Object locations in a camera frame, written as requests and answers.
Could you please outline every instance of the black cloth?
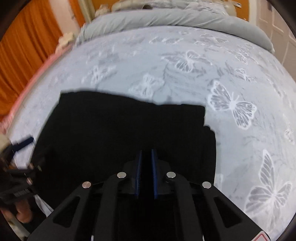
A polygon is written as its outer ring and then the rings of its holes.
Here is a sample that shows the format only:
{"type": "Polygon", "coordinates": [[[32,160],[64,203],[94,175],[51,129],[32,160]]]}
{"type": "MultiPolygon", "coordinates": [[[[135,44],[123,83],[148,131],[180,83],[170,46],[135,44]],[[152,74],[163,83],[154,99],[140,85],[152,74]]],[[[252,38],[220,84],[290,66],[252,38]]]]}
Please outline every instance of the black cloth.
{"type": "Polygon", "coordinates": [[[189,181],[213,183],[216,141],[204,115],[197,105],[155,105],[90,91],[61,94],[32,156],[34,163],[48,146],[54,150],[34,182],[39,195],[56,208],[82,182],[105,181],[137,151],[152,148],[189,181]]]}

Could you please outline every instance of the light blue bedsheet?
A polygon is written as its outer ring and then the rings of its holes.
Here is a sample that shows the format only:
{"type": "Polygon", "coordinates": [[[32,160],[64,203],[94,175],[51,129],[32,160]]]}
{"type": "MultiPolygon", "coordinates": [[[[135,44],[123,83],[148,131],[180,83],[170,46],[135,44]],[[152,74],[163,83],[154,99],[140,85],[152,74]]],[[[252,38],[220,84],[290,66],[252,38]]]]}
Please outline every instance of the light blue bedsheet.
{"type": "MultiPolygon", "coordinates": [[[[217,139],[215,186],[272,240],[289,224],[296,211],[296,84],[268,51],[238,37],[181,26],[96,38],[36,84],[15,118],[11,140],[28,134],[37,139],[60,92],[82,89],[206,106],[205,124],[217,139]]],[[[31,151],[16,162],[27,163],[31,151]]]]}

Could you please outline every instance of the white door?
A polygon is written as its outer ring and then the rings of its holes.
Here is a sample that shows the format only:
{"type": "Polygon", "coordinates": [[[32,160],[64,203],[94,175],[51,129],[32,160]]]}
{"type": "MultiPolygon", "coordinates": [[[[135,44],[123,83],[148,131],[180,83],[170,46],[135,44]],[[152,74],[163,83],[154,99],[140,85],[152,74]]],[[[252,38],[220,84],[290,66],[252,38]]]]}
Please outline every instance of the white door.
{"type": "Polygon", "coordinates": [[[257,0],[257,8],[257,26],[271,39],[276,58],[296,80],[296,39],[269,2],[257,0]]]}

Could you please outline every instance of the butterfly print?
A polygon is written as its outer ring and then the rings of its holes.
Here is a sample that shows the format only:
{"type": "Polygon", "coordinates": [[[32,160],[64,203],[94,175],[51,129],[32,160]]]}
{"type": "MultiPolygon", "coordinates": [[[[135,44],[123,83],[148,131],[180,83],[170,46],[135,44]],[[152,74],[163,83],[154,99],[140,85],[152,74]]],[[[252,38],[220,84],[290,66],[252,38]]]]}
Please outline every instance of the butterfly print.
{"type": "Polygon", "coordinates": [[[196,39],[194,39],[194,44],[203,46],[205,48],[211,48],[211,47],[215,46],[211,42],[204,42],[204,41],[200,41],[200,40],[196,40],[196,39]]]}
{"type": "Polygon", "coordinates": [[[164,44],[176,44],[179,41],[181,41],[181,38],[161,38],[161,37],[155,37],[152,40],[149,41],[150,44],[155,44],[155,43],[164,43],[164,44]]]}
{"type": "Polygon", "coordinates": [[[102,51],[93,51],[86,61],[89,64],[91,61],[97,60],[99,65],[106,65],[110,63],[115,63],[119,61],[118,53],[114,52],[114,47],[102,51]]]}
{"type": "Polygon", "coordinates": [[[98,85],[101,81],[116,74],[117,71],[115,71],[115,68],[116,66],[99,67],[98,65],[95,65],[93,70],[90,71],[87,76],[82,79],[81,83],[85,83],[85,81],[89,79],[89,76],[91,76],[90,85],[98,85]]]}
{"type": "Polygon", "coordinates": [[[180,35],[187,35],[187,34],[190,34],[190,32],[188,32],[188,31],[178,31],[178,33],[179,33],[180,35]]]}
{"type": "Polygon", "coordinates": [[[265,212],[267,214],[266,230],[271,231],[280,217],[281,207],[287,203],[292,184],[286,182],[277,189],[274,165],[267,150],[263,150],[259,179],[263,186],[252,188],[245,205],[245,213],[249,217],[255,217],[259,213],[265,212]]]}
{"type": "Polygon", "coordinates": [[[54,87],[58,83],[63,83],[71,78],[72,75],[70,73],[68,73],[66,70],[62,70],[61,73],[58,73],[51,79],[49,87],[54,87]]]}
{"type": "Polygon", "coordinates": [[[238,51],[228,50],[228,52],[232,53],[235,56],[235,58],[237,58],[242,63],[248,64],[247,58],[249,57],[249,55],[242,49],[239,49],[238,51]]]}
{"type": "Polygon", "coordinates": [[[251,120],[254,118],[254,114],[257,107],[246,101],[237,101],[229,95],[226,88],[217,80],[214,81],[211,89],[211,94],[208,96],[208,104],[215,111],[232,111],[233,118],[236,125],[247,130],[251,125],[251,120]]]}
{"type": "Polygon", "coordinates": [[[145,74],[142,81],[132,85],[128,91],[135,96],[144,99],[152,99],[154,92],[160,89],[164,84],[163,79],[145,74]]]}
{"type": "Polygon", "coordinates": [[[130,46],[135,46],[137,44],[142,43],[145,40],[145,37],[141,36],[132,36],[130,38],[125,38],[123,40],[124,44],[130,45],[130,46]]]}
{"type": "Polygon", "coordinates": [[[288,118],[283,114],[283,118],[285,120],[287,129],[285,130],[285,138],[291,142],[292,145],[295,145],[295,137],[294,137],[294,131],[292,129],[292,125],[290,123],[290,121],[288,120],[288,118]]]}
{"type": "Polygon", "coordinates": [[[197,71],[195,67],[196,62],[202,62],[207,65],[212,65],[210,61],[208,61],[206,58],[201,57],[193,50],[189,50],[186,53],[163,55],[161,59],[174,64],[176,69],[186,73],[194,72],[194,70],[197,71]]]}
{"type": "Polygon", "coordinates": [[[202,41],[208,42],[208,43],[213,43],[213,44],[223,44],[223,43],[228,42],[228,40],[218,38],[218,37],[214,37],[214,36],[212,36],[210,34],[203,34],[200,37],[202,38],[202,41]]]}
{"type": "Polygon", "coordinates": [[[239,48],[241,48],[243,51],[250,52],[250,50],[252,49],[252,47],[249,45],[243,46],[243,45],[238,45],[239,48]]]}
{"type": "Polygon", "coordinates": [[[235,71],[242,74],[245,81],[247,81],[249,83],[254,81],[254,79],[252,77],[250,77],[246,74],[246,71],[244,69],[236,69],[235,71]]]}

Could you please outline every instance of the pink bed frame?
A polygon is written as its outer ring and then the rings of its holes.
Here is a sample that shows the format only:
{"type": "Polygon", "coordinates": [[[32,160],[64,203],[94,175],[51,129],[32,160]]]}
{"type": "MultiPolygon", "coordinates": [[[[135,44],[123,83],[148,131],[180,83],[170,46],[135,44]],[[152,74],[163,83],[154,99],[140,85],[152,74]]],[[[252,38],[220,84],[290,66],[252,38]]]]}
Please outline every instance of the pink bed frame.
{"type": "Polygon", "coordinates": [[[44,72],[55,63],[56,60],[58,60],[61,56],[63,56],[65,53],[70,51],[72,49],[73,45],[68,45],[65,49],[52,54],[49,56],[49,58],[43,63],[43,65],[38,69],[38,71],[33,75],[33,77],[30,79],[22,93],[17,98],[16,102],[13,104],[9,114],[3,118],[3,120],[0,123],[0,133],[6,134],[7,130],[11,126],[13,119],[19,110],[22,102],[24,101],[25,97],[28,95],[32,87],[36,84],[36,82],[39,80],[39,78],[44,74],[44,72]]]}

